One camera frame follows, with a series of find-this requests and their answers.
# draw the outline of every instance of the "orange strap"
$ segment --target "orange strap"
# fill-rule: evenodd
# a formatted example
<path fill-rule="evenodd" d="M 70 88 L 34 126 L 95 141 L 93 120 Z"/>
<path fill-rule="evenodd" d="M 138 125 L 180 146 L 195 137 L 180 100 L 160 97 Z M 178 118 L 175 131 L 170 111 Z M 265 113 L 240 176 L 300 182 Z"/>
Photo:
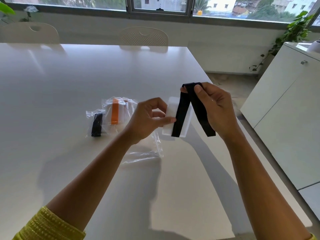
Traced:
<path fill-rule="evenodd" d="M 111 113 L 111 124 L 117 125 L 119 123 L 119 101 L 114 98 L 112 101 L 112 113 Z"/>

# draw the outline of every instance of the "white chair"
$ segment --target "white chair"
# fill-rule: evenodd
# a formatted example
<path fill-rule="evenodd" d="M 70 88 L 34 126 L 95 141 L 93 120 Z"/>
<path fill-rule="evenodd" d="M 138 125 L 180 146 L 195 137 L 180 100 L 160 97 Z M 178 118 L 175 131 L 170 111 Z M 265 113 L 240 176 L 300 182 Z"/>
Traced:
<path fill-rule="evenodd" d="M 57 30 L 49 24 L 12 23 L 2 27 L 4 43 L 60 44 Z"/>
<path fill-rule="evenodd" d="M 131 27 L 125 28 L 120 33 L 123 45 L 138 46 L 168 46 L 167 34 L 156 28 Z"/>

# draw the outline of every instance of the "left hand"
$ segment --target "left hand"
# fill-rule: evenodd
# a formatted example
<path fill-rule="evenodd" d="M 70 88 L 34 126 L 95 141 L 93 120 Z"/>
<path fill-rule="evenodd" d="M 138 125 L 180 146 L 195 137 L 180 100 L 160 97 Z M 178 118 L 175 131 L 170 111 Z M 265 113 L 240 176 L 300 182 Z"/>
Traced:
<path fill-rule="evenodd" d="M 174 123 L 175 117 L 165 117 L 167 104 L 159 97 L 138 103 L 129 123 L 124 129 L 126 136 L 137 144 L 149 136 L 156 128 Z"/>

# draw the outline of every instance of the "forearm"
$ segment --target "forearm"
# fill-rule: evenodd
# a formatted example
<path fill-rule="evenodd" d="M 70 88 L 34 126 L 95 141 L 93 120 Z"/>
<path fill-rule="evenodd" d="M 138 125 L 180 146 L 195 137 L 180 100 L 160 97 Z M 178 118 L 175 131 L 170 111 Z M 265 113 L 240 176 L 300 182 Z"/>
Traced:
<path fill-rule="evenodd" d="M 118 135 L 47 204 L 48 209 L 83 231 L 131 145 L 132 141 L 128 136 Z"/>
<path fill-rule="evenodd" d="M 225 142 L 256 238 L 310 239 L 310 233 L 282 196 L 245 136 L 238 133 Z"/>

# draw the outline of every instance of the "hand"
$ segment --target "hand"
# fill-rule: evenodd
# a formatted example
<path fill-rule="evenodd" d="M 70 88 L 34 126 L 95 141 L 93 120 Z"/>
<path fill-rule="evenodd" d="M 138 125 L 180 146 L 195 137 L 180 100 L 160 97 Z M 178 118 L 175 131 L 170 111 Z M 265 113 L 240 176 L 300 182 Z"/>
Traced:
<path fill-rule="evenodd" d="M 194 86 L 194 91 L 206 108 L 211 127 L 223 140 L 242 134 L 233 109 L 230 93 L 208 82 Z"/>
<path fill-rule="evenodd" d="M 149 136 L 156 128 L 174 123 L 176 118 L 165 117 L 167 104 L 159 97 L 138 103 L 124 133 L 137 144 L 140 140 Z"/>

